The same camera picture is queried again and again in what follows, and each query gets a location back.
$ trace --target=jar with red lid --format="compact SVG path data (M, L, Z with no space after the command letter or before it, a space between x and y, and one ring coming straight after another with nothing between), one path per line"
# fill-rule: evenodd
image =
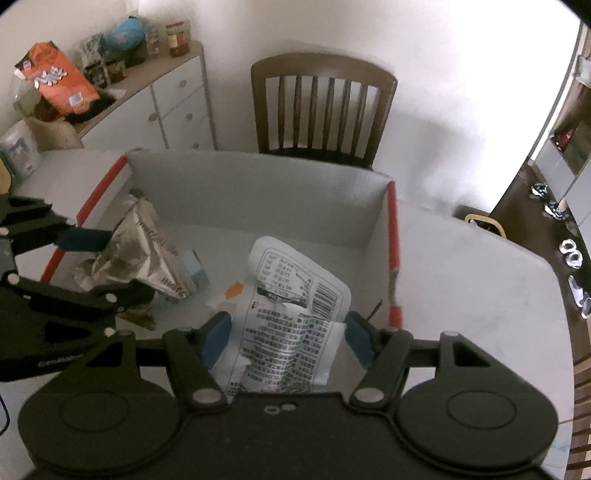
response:
M166 25L166 34L168 35L171 57L181 57L189 53L189 42L187 42L184 22Z

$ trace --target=barcode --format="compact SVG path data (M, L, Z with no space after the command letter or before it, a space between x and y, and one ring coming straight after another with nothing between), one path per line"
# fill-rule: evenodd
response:
M312 300L312 313L322 319L329 320L336 308L337 298L336 293L319 283Z
M82 98L82 92L78 92L75 95L72 95L70 98L68 98L68 100L70 101L70 106L76 106L79 103L82 103L82 101L84 100Z

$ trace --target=orange bag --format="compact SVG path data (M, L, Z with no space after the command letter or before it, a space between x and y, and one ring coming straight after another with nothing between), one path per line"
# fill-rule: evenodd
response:
M64 116L84 113L99 99L94 86L53 42L35 43L16 68Z

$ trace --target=silver foil bag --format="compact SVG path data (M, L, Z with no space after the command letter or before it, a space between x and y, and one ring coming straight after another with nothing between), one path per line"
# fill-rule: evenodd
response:
M74 279L88 291L98 285L127 283L136 279L174 299L196 291L179 254L158 226L152 204L138 199L113 232L105 250L83 262Z

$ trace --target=shoe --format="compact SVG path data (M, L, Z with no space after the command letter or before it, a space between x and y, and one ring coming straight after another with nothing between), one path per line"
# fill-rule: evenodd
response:
M570 268L575 268L575 269L579 269L583 266L583 254L581 252L579 252L578 250L575 250L574 252L569 253L566 256L566 264L570 267Z
M577 285L577 282L572 275L569 275L569 287L570 291L573 293L574 302L577 304L577 307L582 307L586 292L583 291L583 287Z
M587 320L591 313L591 297L586 297L583 302L583 308L581 309L581 317L583 320Z
M546 200L548 198L548 186L545 183L535 183L531 188L531 193Z
M574 240L570 238L567 238L558 246L558 250L560 250L560 253L565 255L574 252L576 249L577 244L574 243Z
M556 218L557 220L564 220L567 215L560 208L558 208L558 202L548 202L544 205L544 210L548 215Z

